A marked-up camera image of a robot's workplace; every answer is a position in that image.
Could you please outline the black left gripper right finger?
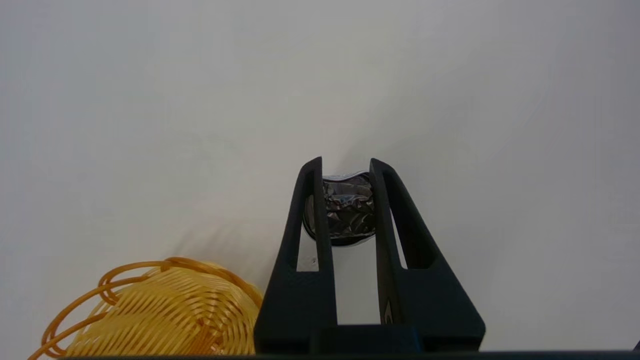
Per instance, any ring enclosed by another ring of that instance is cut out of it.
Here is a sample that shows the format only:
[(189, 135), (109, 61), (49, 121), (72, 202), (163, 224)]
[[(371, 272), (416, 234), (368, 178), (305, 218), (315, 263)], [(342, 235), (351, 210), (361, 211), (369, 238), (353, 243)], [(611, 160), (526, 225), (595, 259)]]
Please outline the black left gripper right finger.
[(476, 352), (486, 325), (397, 171), (370, 161), (382, 325), (422, 353)]

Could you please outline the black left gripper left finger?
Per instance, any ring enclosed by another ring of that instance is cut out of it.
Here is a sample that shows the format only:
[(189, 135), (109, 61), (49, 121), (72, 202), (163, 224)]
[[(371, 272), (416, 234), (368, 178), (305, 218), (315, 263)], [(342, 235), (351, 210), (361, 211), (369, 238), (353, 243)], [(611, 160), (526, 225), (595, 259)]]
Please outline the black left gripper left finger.
[[(254, 325), (256, 354), (313, 354), (323, 331), (338, 325), (335, 275), (323, 200), (323, 161), (301, 167), (278, 255)], [(317, 271), (298, 271), (303, 212), (313, 197)]]

